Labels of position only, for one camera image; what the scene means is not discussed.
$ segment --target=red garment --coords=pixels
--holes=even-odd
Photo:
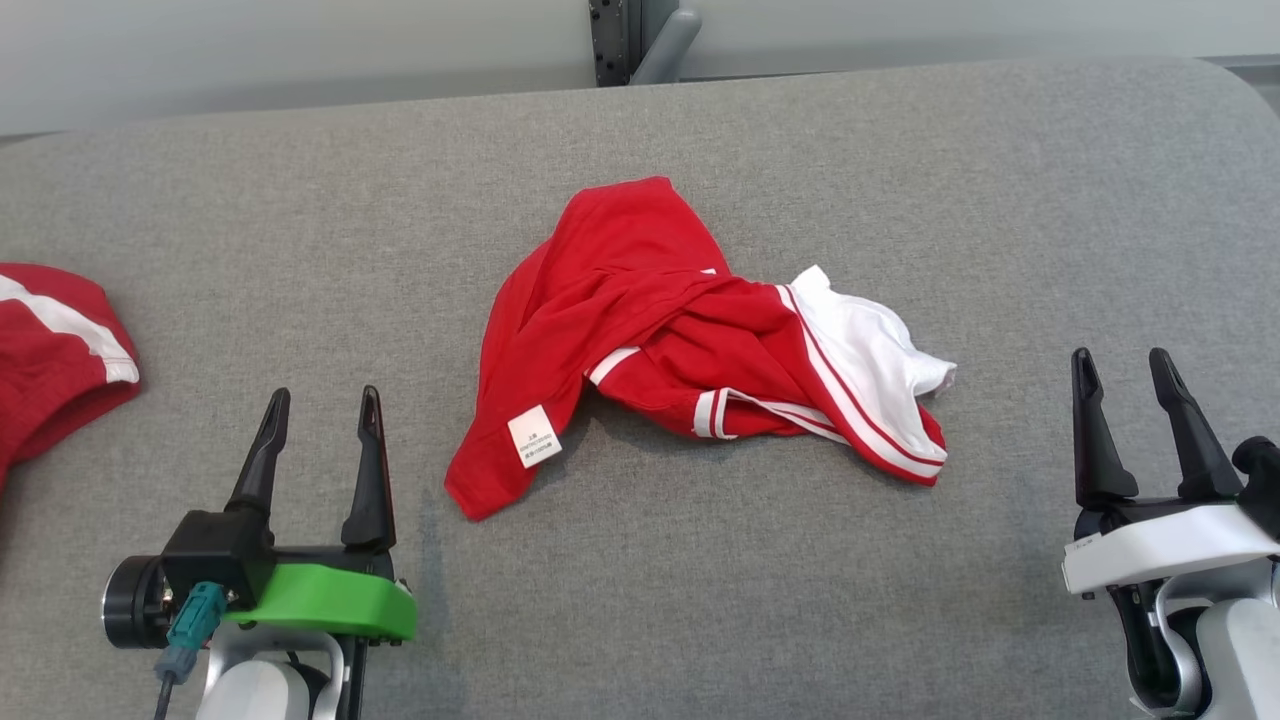
[[[136,356],[102,288],[0,263],[0,486],[10,465],[137,395]]]
[[[586,190],[498,291],[445,488],[472,520],[520,498],[536,466],[508,423],[540,406],[558,436],[584,377],[676,433],[813,432],[932,486],[945,442],[914,397],[954,368],[916,351],[887,307],[831,292],[818,268],[791,286],[732,275],[666,178]]]

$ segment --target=teal connector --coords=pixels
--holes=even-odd
[[[196,653],[214,637],[214,630],[227,612],[227,593],[218,583],[198,583],[182,603],[178,618],[169,628],[169,647],[155,664],[156,678],[180,685],[196,667]]]

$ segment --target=clothing tag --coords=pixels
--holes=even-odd
[[[507,429],[526,469],[563,450],[541,405],[507,423]]]

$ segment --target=gray table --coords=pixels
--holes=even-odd
[[[732,268],[813,263],[959,363],[933,489],[814,438],[672,437],[596,398],[483,524],[442,488],[499,283],[579,188],[669,176]],[[215,507],[293,391],[273,527],[337,538],[383,393],[420,638],[370,719],[1129,717],[1119,624],[1062,588],[1068,357],[1151,493],[1146,351],[1231,447],[1277,433],[1280,124],[1187,60],[937,67],[202,117],[0,151],[0,258],[102,284],[145,391],[0,500],[5,717],[142,717],[99,594]],[[178,691],[175,717],[197,691]]]

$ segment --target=green plastic part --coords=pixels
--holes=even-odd
[[[325,565],[276,565],[253,610],[228,612],[230,623],[264,623],[380,641],[411,641],[417,601],[403,587]]]

